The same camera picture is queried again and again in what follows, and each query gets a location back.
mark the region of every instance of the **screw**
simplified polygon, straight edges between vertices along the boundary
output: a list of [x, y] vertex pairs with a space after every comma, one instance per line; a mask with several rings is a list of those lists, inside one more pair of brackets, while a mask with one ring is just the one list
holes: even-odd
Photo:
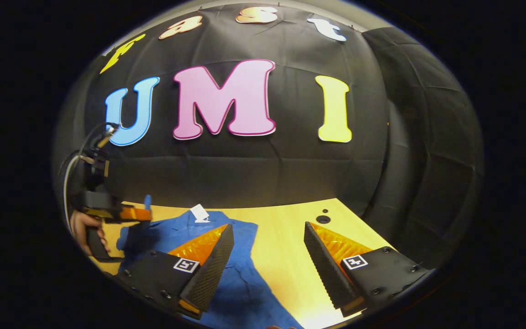
[[172, 299], [172, 295], [169, 294], [167, 291], [161, 290], [160, 293], [161, 293], [161, 296], [163, 296], [163, 297], [165, 297], [167, 299]]

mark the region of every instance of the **blue shirt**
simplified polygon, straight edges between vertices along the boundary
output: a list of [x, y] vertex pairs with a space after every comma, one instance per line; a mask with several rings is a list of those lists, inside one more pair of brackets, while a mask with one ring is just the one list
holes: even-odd
[[303, 329], [280, 304], [259, 275], [251, 260], [251, 248], [257, 233], [255, 223], [229, 219], [221, 211], [208, 211], [210, 223], [195, 223], [190, 211], [180, 217], [151, 223], [148, 229], [123, 227], [117, 248], [125, 253], [119, 270], [127, 268], [148, 249], [170, 252], [178, 246], [212, 229], [232, 224], [234, 248], [228, 258], [210, 308], [202, 313], [202, 325], [213, 329], [265, 329], [276, 325], [282, 329]]

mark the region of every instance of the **pink letter m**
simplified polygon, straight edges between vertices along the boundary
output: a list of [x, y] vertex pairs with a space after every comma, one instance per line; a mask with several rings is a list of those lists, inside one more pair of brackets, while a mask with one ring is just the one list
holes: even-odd
[[234, 119], [228, 131], [240, 136], [263, 136], [275, 131], [269, 118], [267, 80], [275, 68], [270, 60], [251, 59], [238, 63], [220, 88], [204, 66], [184, 69], [174, 76], [180, 85], [178, 125], [174, 138], [193, 139], [202, 135], [196, 123], [196, 109], [208, 130], [217, 135], [234, 103]]

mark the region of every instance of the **blue letter u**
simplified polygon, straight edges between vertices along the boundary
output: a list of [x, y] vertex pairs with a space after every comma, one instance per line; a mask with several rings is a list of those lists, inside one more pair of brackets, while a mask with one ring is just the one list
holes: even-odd
[[152, 121], [152, 91], [158, 84], [159, 77], [151, 77], [139, 81], [133, 90], [137, 91], [137, 118], [131, 127], [121, 125], [121, 104], [127, 94], [127, 88], [122, 88], [107, 96], [107, 121], [118, 122], [119, 130], [111, 137], [110, 142], [117, 146], [127, 146], [136, 143], [146, 135]]

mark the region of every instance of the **orange gripper pad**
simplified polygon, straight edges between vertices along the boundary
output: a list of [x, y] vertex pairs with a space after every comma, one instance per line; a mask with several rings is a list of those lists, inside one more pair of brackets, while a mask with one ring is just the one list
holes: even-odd
[[135, 219], [137, 221], [151, 221], [152, 211], [140, 208], [123, 207], [123, 210], [119, 213], [119, 216], [123, 219]]
[[189, 260], [195, 260], [200, 262], [200, 266], [202, 266], [204, 265], [204, 262], [206, 262], [208, 256], [210, 256], [210, 253], [215, 247], [215, 244], [219, 241], [219, 237], [221, 237], [221, 233], [226, 229], [227, 225], [228, 224], [225, 224], [208, 231], [168, 252], [168, 254], [187, 258]]
[[310, 223], [310, 225], [313, 227], [320, 240], [324, 242], [326, 249], [330, 252], [330, 256], [332, 256], [334, 262], [338, 264], [338, 267], [340, 267], [340, 270], [344, 275], [346, 275], [346, 272], [342, 269], [342, 265], [340, 265], [344, 258], [372, 251], [371, 248], [363, 246], [347, 237], [343, 237], [334, 231], [330, 231], [329, 229], [315, 225], [314, 223]]

